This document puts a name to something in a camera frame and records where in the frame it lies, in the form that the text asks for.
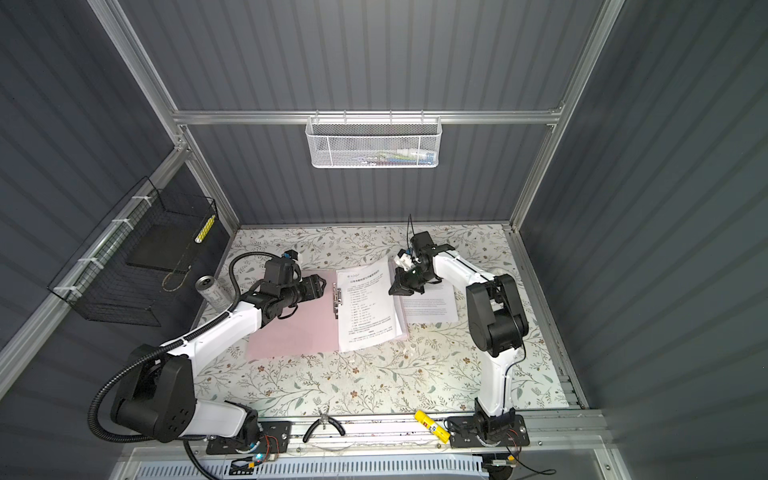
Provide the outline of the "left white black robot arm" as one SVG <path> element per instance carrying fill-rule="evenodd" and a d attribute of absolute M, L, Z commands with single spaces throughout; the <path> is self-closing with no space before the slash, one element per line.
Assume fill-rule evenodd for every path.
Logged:
<path fill-rule="evenodd" d="M 91 432 L 114 443 L 232 439 L 240 451 L 266 446 L 256 410 L 230 401 L 201 400 L 196 376 L 239 340 L 274 320 L 290 318 L 304 302 L 320 299 L 327 286 L 321 276 L 303 275 L 297 253 L 264 253 L 264 274 L 242 290 L 229 275 L 233 302 L 213 320 L 174 340 L 142 345 L 127 365 L 98 391 L 87 422 Z"/>

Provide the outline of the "pink file folder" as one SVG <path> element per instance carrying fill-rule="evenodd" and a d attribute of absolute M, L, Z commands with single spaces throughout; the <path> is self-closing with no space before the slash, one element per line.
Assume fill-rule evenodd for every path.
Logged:
<path fill-rule="evenodd" d="M 324 295 L 318 299 L 303 302 L 291 317 L 276 319 L 256 333 L 250 335 L 246 348 L 249 361 L 266 360 L 280 356 L 314 355 L 341 352 L 339 350 L 338 319 L 333 312 L 333 284 L 337 283 L 338 270 L 319 270 L 317 273 L 328 285 Z M 405 324 L 406 337 L 408 327 Z"/>

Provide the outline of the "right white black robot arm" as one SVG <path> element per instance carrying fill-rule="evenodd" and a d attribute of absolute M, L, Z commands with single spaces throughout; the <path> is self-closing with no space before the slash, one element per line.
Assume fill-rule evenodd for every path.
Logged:
<path fill-rule="evenodd" d="M 464 291 L 469 334 L 480 351 L 480 390 L 469 431 L 486 444 L 511 440 L 517 447 L 528 445 L 509 394 L 512 367 L 525 359 L 529 333 L 514 278 L 473 265 L 453 246 L 436 244 L 426 231 L 413 234 L 394 262 L 392 296 L 422 294 L 434 282 Z"/>

